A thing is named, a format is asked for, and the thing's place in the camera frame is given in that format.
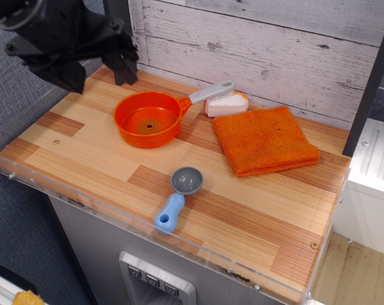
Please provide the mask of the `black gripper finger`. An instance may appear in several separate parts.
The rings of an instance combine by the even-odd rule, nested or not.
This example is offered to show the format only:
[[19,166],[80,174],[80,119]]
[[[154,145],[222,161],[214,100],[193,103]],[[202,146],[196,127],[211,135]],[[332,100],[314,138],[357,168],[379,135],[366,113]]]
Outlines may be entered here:
[[104,54],[102,55],[102,62],[114,73],[116,85],[123,85],[124,83],[132,85],[138,80],[136,62],[126,58],[122,53]]
[[86,69],[79,62],[62,62],[48,66],[30,66],[30,72],[42,80],[69,92],[83,93]]

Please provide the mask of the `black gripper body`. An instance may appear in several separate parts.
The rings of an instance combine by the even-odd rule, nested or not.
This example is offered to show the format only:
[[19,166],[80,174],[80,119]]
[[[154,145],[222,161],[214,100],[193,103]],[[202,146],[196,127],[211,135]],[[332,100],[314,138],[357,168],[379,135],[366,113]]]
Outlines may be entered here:
[[102,57],[120,49],[120,24],[83,1],[15,1],[4,30],[16,32],[48,56]]

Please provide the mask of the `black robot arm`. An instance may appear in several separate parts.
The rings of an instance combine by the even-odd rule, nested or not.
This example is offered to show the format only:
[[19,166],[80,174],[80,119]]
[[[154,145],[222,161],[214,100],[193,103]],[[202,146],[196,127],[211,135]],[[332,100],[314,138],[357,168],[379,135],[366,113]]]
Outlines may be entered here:
[[5,46],[37,77],[82,93],[82,60],[100,58],[122,83],[137,81],[137,48],[123,20],[94,13],[83,1],[0,1],[0,28],[16,33]]

